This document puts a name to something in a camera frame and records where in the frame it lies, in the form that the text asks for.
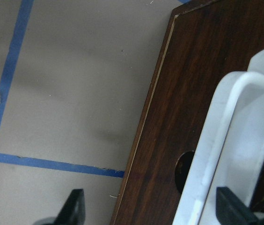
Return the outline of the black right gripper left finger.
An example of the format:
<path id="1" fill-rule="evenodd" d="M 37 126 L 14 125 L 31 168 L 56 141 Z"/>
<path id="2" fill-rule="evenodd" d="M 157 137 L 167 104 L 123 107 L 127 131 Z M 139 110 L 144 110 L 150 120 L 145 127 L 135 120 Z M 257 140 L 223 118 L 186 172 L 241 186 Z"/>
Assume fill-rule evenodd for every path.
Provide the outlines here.
<path id="1" fill-rule="evenodd" d="M 37 225 L 83 225 L 86 220 L 84 189 L 73 189 L 56 217 L 36 221 Z"/>

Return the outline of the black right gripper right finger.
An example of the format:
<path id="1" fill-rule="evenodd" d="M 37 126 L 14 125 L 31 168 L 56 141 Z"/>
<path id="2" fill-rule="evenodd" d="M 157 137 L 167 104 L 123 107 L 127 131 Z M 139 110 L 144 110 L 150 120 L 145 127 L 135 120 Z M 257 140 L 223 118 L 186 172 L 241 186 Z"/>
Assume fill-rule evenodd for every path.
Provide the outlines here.
<path id="1" fill-rule="evenodd" d="M 216 218 L 221 225 L 264 225 L 264 213 L 252 212 L 228 187 L 216 189 Z"/>

